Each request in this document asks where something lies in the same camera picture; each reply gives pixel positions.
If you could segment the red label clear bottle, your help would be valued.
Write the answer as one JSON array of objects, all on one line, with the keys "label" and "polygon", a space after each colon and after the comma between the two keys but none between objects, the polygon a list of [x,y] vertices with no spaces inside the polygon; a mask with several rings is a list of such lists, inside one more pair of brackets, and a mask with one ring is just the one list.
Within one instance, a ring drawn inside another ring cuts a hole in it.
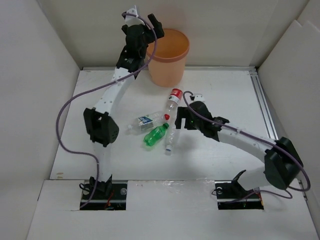
[{"label": "red label clear bottle", "polygon": [[176,116],[182,96],[183,91],[180,88],[173,88],[171,90],[164,108],[164,119],[166,122],[170,122]]}]

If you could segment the clear crushed blue-cap bottle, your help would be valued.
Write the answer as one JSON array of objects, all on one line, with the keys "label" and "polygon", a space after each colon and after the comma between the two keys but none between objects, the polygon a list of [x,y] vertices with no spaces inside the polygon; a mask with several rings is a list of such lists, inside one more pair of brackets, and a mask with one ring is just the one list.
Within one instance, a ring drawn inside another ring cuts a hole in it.
[{"label": "clear crushed blue-cap bottle", "polygon": [[170,156],[173,153],[173,150],[178,143],[180,132],[181,130],[177,129],[175,124],[172,124],[172,126],[169,127],[164,142],[166,155]]}]

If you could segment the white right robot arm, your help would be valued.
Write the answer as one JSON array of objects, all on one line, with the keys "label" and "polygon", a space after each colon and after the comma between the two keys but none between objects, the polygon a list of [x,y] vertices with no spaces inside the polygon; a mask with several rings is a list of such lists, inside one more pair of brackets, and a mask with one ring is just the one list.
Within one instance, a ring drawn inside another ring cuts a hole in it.
[{"label": "white right robot arm", "polygon": [[184,127],[187,130],[198,130],[205,137],[234,146],[263,163],[260,168],[240,171],[231,180],[231,191],[237,197],[269,185],[286,190],[299,173],[305,172],[303,163],[288,138],[274,140],[245,132],[232,126],[226,118],[213,117],[201,101],[179,107],[175,126],[177,129]]}]

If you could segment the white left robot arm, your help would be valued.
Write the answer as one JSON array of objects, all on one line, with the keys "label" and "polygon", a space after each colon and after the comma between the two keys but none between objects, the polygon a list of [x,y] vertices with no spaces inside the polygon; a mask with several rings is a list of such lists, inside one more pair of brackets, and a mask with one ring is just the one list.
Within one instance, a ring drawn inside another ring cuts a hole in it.
[{"label": "white left robot arm", "polygon": [[120,128],[115,122],[115,112],[126,90],[144,67],[149,44],[164,37],[162,23],[154,14],[149,14],[151,26],[147,26],[134,13],[124,13],[125,46],[116,63],[111,85],[106,88],[101,99],[83,112],[86,132],[92,141],[94,155],[99,161],[99,173],[90,182],[95,184],[94,192],[100,198],[111,194],[112,170],[111,146],[119,135]]}]

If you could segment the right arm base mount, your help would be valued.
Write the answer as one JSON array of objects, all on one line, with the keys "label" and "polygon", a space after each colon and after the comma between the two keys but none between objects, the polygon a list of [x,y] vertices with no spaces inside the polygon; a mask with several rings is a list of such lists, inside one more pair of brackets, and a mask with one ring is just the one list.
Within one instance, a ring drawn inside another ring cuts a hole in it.
[{"label": "right arm base mount", "polygon": [[245,190],[238,180],[245,170],[232,180],[217,180],[211,195],[216,196],[219,210],[264,210],[261,194],[253,189]]}]

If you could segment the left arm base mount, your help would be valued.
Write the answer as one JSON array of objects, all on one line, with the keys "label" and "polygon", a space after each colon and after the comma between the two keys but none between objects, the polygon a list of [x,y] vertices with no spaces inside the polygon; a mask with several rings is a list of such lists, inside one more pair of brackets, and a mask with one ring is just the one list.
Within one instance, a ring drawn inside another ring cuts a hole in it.
[{"label": "left arm base mount", "polygon": [[99,181],[93,193],[96,180],[93,176],[89,181],[80,183],[82,190],[80,210],[82,211],[124,211],[127,205],[128,182],[113,181],[112,176],[107,182]]}]

